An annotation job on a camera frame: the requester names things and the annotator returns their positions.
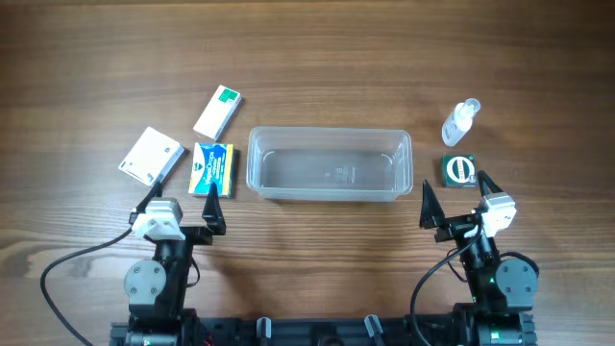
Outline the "blue yellow VapoDrops box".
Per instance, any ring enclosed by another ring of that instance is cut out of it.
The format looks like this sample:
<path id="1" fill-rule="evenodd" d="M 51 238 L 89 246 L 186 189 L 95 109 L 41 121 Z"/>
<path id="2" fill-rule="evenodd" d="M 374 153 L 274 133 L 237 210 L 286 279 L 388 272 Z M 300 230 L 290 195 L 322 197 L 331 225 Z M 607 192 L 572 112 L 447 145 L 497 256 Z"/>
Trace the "blue yellow VapoDrops box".
<path id="1" fill-rule="evenodd" d="M 232 144 L 197 142 L 193 150 L 188 193 L 207 196 L 215 188 L 220 197 L 231 198 L 236 154 Z"/>

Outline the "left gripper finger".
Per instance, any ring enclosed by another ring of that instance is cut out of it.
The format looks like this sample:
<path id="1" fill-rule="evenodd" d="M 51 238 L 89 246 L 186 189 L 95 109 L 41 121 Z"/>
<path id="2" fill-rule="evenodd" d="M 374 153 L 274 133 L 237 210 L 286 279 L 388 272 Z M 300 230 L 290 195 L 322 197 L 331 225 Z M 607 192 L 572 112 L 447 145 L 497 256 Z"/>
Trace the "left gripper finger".
<path id="1" fill-rule="evenodd" d="M 152 185 L 150 191 L 146 194 L 146 196 L 133 208 L 131 214 L 129 216 L 129 223 L 134 224 L 137 217 L 145 212 L 147 205 L 157 197 L 162 196 L 162 184 L 161 182 L 156 182 Z"/>
<path id="2" fill-rule="evenodd" d="M 202 212 L 202 218 L 205 220 L 206 227 L 212 234 L 226 234 L 227 225 L 220 207 L 216 183 L 212 183 L 209 186 L 209 193 Z"/>

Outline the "clear plastic container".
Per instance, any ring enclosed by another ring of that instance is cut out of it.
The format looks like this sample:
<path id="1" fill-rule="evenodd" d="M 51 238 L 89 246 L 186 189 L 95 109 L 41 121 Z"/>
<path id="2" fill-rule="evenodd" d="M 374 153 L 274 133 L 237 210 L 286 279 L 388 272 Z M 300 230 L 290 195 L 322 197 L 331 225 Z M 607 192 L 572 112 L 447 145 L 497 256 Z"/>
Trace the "clear plastic container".
<path id="1" fill-rule="evenodd" d="M 392 202 L 413 188 L 404 130 L 258 126 L 246 184 L 277 200 Z"/>

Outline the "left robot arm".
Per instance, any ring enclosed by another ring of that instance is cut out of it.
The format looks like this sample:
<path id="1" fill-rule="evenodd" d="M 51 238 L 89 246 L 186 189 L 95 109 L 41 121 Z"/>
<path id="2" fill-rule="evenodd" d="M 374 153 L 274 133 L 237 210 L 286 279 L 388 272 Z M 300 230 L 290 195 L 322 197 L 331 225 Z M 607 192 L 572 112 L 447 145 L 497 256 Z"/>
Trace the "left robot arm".
<path id="1" fill-rule="evenodd" d="M 203 226 L 183 226 L 177 199 L 164 198 L 156 183 L 132 210 L 129 224 L 136 235 L 152 242 L 151 259 L 134 264 L 124 279 L 129 298 L 129 322 L 111 328 L 110 344 L 124 346 L 212 345 L 211 333 L 195 309 L 184 307 L 189 270 L 196 266 L 193 248 L 211 245 L 226 233 L 218 189 L 208 193 L 202 212 Z"/>

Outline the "clear spray bottle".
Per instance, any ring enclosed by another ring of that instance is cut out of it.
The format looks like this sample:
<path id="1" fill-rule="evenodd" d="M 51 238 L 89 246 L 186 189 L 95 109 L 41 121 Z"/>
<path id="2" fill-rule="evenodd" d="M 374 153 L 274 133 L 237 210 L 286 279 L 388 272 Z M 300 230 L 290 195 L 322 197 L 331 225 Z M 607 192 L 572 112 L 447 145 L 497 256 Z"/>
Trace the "clear spray bottle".
<path id="1" fill-rule="evenodd" d="M 458 103 L 442 126 L 442 140 L 448 147 L 454 147 L 467 134 L 473 119 L 480 111 L 481 104 L 476 98 Z"/>

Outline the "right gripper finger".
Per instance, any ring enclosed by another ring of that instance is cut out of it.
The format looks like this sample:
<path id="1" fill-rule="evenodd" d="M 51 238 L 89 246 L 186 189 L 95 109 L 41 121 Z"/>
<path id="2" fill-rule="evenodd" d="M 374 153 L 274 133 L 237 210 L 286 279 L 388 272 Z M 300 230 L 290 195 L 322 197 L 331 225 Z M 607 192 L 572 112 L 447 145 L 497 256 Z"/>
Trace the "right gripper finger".
<path id="1" fill-rule="evenodd" d="M 484 170 L 480 170 L 477 173 L 477 180 L 481 196 L 503 192 L 503 190 L 494 183 L 494 181 L 486 174 Z"/>
<path id="2" fill-rule="evenodd" d="M 445 213 L 428 180 L 423 182 L 422 207 L 420 212 L 419 227 L 433 229 L 444 224 Z"/>

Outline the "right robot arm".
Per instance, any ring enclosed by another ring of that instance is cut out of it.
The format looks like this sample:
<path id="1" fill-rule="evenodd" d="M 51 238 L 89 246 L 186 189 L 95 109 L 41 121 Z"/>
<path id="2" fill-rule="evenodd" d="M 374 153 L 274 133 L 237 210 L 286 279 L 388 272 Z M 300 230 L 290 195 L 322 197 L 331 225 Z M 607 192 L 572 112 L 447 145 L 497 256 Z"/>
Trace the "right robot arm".
<path id="1" fill-rule="evenodd" d="M 540 270 L 535 261 L 518 252 L 500 252 L 495 235 L 507 229 L 516 204 L 484 171 L 477 173 L 480 202 L 468 214 L 448 217 L 428 181 L 423 182 L 419 227 L 434 229 L 437 243 L 452 241 L 455 248 L 435 264 L 415 286 L 409 304 L 412 339 L 421 345 L 534 345 L 537 343 L 533 296 Z M 416 302 L 428 279 L 441 267 L 460 260 L 472 301 L 457 303 L 434 326 L 419 317 Z"/>

